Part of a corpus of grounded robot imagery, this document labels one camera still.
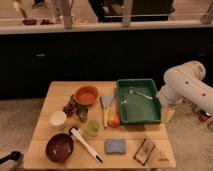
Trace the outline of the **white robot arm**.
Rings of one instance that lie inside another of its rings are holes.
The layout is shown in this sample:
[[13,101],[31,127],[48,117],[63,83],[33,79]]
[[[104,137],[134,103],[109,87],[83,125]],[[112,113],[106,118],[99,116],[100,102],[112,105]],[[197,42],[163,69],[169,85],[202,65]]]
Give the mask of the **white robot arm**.
[[199,61],[186,62],[164,73],[165,84],[156,94],[161,104],[162,123],[170,121],[184,98],[213,114],[213,87],[203,82],[205,75],[205,67]]

